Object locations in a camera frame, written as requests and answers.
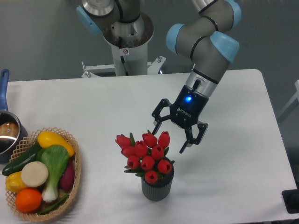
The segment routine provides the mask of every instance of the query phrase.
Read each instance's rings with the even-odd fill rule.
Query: ribbed pot
[[[144,196],[155,202],[166,198],[170,192],[173,177],[174,168],[172,166],[171,172],[165,175],[162,180],[158,180],[154,184],[149,184],[144,178],[141,178],[141,188]]]

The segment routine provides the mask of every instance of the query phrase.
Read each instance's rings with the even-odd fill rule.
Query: cooking pot
[[[20,120],[8,111],[6,92],[9,70],[4,69],[0,77],[0,163],[9,162],[16,145],[27,137],[27,131]]]

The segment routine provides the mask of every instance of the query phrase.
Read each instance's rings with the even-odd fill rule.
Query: orange
[[[42,203],[42,194],[33,188],[26,188],[17,195],[15,206],[20,212],[30,212],[37,209]]]

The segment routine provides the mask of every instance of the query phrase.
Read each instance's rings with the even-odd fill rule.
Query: blue led light
[[[187,102],[187,103],[189,103],[191,100],[192,100],[191,96],[188,96],[188,97],[185,98],[185,102]]]

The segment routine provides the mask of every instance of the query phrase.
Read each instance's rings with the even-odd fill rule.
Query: light blue joint cap
[[[234,24],[233,27],[235,27],[241,20],[242,17],[242,11],[238,3],[236,3],[234,0],[225,0],[227,1],[233,8],[234,11]]]
[[[81,6],[78,6],[76,9],[77,15],[83,25],[88,29],[89,32],[97,35],[101,33],[100,28],[92,21],[92,19],[87,15]]]
[[[169,30],[166,35],[166,45],[167,47],[177,54],[176,51],[176,43],[177,43],[177,37],[179,30],[182,28],[183,24],[177,23],[174,24]]]
[[[210,36],[210,40],[229,62],[232,63],[234,61],[240,48],[238,41],[218,31],[215,31],[212,36]]]

